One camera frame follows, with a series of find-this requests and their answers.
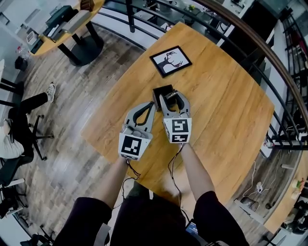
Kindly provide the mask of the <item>black case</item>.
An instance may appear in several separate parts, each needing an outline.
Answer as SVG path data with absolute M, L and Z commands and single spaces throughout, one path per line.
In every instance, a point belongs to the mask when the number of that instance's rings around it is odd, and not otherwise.
M 54 27 L 67 22 L 76 14 L 75 10 L 70 5 L 65 5 L 55 12 L 45 23 L 48 27 Z

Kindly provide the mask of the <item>white small container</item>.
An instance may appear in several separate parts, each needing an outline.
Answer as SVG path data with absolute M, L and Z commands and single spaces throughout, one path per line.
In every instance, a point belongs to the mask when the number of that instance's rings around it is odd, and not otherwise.
M 30 45 L 30 46 L 34 45 L 38 40 L 39 40 L 39 35 L 36 34 L 34 31 L 31 31 L 26 36 L 27 44 Z

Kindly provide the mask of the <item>dark grey rectangular tray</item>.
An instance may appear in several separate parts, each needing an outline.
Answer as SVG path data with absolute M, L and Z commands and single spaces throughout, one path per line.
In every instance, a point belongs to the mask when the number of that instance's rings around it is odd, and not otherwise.
M 32 45 L 28 44 L 29 51 L 35 54 L 37 50 L 42 46 L 42 44 L 43 41 L 41 39 L 36 40 Z

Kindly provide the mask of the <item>person's dark shirt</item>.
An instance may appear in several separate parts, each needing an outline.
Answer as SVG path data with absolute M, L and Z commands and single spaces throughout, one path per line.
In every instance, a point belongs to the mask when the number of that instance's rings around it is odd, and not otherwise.
M 112 210 L 104 202 L 79 197 L 53 246 L 93 246 L 99 229 L 111 216 Z M 193 221 L 198 235 L 208 243 L 249 246 L 240 226 L 213 191 L 199 197 Z M 118 212 L 110 246 L 200 246 L 185 224 L 181 210 L 169 201 L 129 197 Z

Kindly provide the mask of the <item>wooden side desk white frame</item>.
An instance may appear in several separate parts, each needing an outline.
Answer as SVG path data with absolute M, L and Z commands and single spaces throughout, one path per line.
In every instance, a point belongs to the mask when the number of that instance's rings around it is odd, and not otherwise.
M 303 151 L 299 157 L 299 161 L 292 169 L 291 177 L 282 191 L 275 205 L 269 210 L 269 213 L 262 217 L 239 200 L 234 200 L 234 203 L 244 210 L 252 219 L 263 225 L 271 233 L 275 233 L 280 225 L 285 221 L 291 210 L 293 209 L 296 200 L 291 199 L 292 193 L 297 190 L 291 187 L 294 179 L 308 179 L 308 151 Z

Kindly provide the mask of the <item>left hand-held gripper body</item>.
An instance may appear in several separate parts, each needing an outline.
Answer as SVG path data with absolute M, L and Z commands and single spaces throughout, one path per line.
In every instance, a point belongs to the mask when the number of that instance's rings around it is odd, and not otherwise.
M 119 133 L 118 153 L 130 160 L 140 160 L 152 138 L 151 129 L 148 127 L 123 124 Z

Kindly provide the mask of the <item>oval wooden table black base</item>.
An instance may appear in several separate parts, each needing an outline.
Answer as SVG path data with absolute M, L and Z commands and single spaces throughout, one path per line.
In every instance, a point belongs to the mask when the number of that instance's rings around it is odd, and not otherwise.
M 74 33 L 64 33 L 55 43 L 46 38 L 44 34 L 39 35 L 43 44 L 35 54 L 31 52 L 30 54 L 39 56 L 58 48 L 74 66 L 84 66 L 91 63 L 101 53 L 104 45 L 103 39 L 95 31 L 91 22 L 104 2 L 105 0 L 79 0 L 79 5 L 72 8 L 76 14 L 80 10 L 90 11 L 90 17 Z

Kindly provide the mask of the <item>black waste bin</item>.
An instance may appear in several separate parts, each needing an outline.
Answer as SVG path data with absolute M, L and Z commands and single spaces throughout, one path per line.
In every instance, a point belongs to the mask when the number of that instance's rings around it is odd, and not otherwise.
M 25 72 L 28 67 L 28 62 L 26 59 L 22 58 L 21 56 L 18 56 L 14 62 L 14 67 L 17 70 Z

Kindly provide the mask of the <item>person's right forearm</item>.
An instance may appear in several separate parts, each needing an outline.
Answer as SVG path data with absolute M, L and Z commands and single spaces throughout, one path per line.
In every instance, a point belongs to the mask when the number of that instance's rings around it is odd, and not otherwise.
M 215 188 L 211 177 L 192 146 L 189 143 L 183 144 L 180 154 L 195 201 L 206 192 L 214 192 Z

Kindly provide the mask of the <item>black framed picture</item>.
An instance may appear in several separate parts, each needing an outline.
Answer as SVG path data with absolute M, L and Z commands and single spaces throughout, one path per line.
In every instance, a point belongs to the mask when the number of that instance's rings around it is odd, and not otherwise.
M 162 78 L 192 65 L 180 46 L 175 46 L 149 57 Z

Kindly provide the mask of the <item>black mesh bin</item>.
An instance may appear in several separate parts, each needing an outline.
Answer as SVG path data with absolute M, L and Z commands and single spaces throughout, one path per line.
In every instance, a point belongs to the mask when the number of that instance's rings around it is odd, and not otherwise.
M 241 199 L 241 203 L 243 203 L 244 205 L 246 205 L 249 209 L 253 211 L 256 211 L 259 206 L 259 203 L 257 201 L 254 201 L 248 197 L 243 197 Z

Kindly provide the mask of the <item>person's left forearm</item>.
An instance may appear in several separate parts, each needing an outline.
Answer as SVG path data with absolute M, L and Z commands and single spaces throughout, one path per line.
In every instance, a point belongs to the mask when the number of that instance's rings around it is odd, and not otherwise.
M 98 186 L 94 198 L 103 201 L 109 208 L 113 209 L 127 170 L 127 160 L 123 157 L 119 157 L 116 162 L 111 165 Z

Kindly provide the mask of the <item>black office chair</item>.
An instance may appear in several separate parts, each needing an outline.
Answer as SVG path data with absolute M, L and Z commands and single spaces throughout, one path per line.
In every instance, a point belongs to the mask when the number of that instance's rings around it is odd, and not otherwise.
M 34 125 L 28 124 L 28 127 L 33 127 L 33 130 L 31 131 L 31 145 L 34 146 L 38 156 L 41 160 L 45 161 L 47 160 L 47 157 L 43 157 L 41 155 L 40 149 L 38 147 L 38 140 L 39 139 L 54 139 L 54 135 L 43 135 L 38 136 L 37 135 L 37 127 L 40 119 L 43 119 L 44 115 L 39 115 L 36 119 L 36 122 Z M 15 173 L 17 172 L 18 168 L 29 164 L 33 161 L 34 155 L 31 154 L 30 156 L 20 156 L 15 159 L 3 159 L 0 158 L 0 186 L 1 187 L 8 187 L 11 181 L 13 180 Z

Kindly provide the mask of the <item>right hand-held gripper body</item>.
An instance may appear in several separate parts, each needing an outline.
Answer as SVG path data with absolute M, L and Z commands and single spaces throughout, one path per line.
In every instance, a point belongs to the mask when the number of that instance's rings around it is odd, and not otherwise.
M 192 132 L 192 118 L 184 112 L 163 118 L 164 129 L 170 143 L 188 143 Z

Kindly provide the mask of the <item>black open tray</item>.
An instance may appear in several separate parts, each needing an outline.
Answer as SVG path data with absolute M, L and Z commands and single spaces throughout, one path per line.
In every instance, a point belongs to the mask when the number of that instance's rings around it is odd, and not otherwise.
M 67 22 L 62 22 L 61 24 L 57 24 L 53 28 L 47 28 L 43 34 L 46 38 L 55 43 L 64 35 L 65 31 L 63 27 L 66 24 Z

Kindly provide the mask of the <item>blue screen device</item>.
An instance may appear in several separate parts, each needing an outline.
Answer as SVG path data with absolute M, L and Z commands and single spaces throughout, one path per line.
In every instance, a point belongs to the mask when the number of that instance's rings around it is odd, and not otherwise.
M 198 230 L 193 219 L 191 219 L 185 227 L 185 231 L 188 232 L 191 236 L 198 236 Z

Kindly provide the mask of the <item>small potted plant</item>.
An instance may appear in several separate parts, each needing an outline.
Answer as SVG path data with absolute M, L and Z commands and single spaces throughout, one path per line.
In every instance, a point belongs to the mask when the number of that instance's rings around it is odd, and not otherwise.
M 297 190 L 302 190 L 303 186 L 305 185 L 305 180 L 303 178 L 301 179 L 294 179 L 291 183 L 292 188 L 296 188 Z

